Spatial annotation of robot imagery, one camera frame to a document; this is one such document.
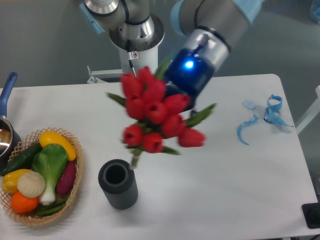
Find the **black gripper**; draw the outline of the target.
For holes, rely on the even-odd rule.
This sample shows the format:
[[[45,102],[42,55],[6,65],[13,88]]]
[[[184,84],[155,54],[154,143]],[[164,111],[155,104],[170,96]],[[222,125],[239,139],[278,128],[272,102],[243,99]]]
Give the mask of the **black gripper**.
[[[181,49],[164,73],[166,96],[183,94],[190,97],[185,108],[195,107],[196,99],[215,73],[213,65],[188,48]]]

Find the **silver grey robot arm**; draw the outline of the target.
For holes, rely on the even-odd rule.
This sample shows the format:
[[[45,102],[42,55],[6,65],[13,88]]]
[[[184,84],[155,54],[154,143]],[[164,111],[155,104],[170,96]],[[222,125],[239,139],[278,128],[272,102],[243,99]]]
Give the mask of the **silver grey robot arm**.
[[[80,10],[97,33],[117,47],[123,73],[159,69],[162,21],[147,0],[84,0]],[[164,67],[167,95],[190,97],[188,109],[219,70],[261,10],[260,0],[180,0],[171,9],[173,29],[187,40]]]

